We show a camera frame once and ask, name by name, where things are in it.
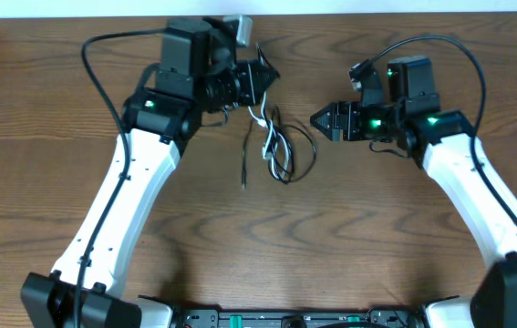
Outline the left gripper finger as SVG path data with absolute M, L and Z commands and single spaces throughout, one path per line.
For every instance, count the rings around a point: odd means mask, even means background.
M 280 77 L 279 72 L 271 67 L 262 67 L 257 73 L 257 90 L 266 91 L 276 79 Z
M 262 50 L 261 46 L 259 44 L 256 44 L 255 47 L 256 47 L 257 56 L 258 56 L 258 59 L 259 59 L 260 63 L 263 64 L 264 66 L 266 66 L 267 68 L 273 69 L 275 71 L 275 74 L 279 75 L 278 71 L 275 69 L 275 67 L 267 59 L 267 57 L 266 57 L 264 51 Z

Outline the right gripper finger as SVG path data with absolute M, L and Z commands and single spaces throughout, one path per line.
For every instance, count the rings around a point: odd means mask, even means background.
M 331 102 L 310 117 L 311 122 L 334 122 L 338 102 Z
M 321 124 L 315 120 L 311 120 L 310 124 L 318 132 L 324 135 L 330 141 L 339 141 L 341 137 L 341 130 L 333 128 L 331 124 Z

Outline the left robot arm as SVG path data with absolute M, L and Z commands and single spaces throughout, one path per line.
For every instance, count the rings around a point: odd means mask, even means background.
M 131 258 L 152 205 L 206 113 L 263 104 L 278 72 L 240 59 L 246 15 L 172 19 L 160 59 L 146 66 L 122 108 L 109 170 L 86 218 L 48 275 L 30 273 L 20 297 L 35 327 L 172 327 L 173 309 L 123 299 Z

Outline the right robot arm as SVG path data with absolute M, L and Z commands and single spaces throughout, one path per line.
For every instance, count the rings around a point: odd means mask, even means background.
M 310 118 L 328 139 L 394 141 L 444 190 L 478 244 L 487 275 L 470 298 L 423 305 L 426 327 L 517 327 L 517 199 L 487 159 L 458 110 L 443 112 L 432 64 L 405 56 L 387 64 L 389 91 L 375 68 L 353 66 L 361 98 L 332 102 Z

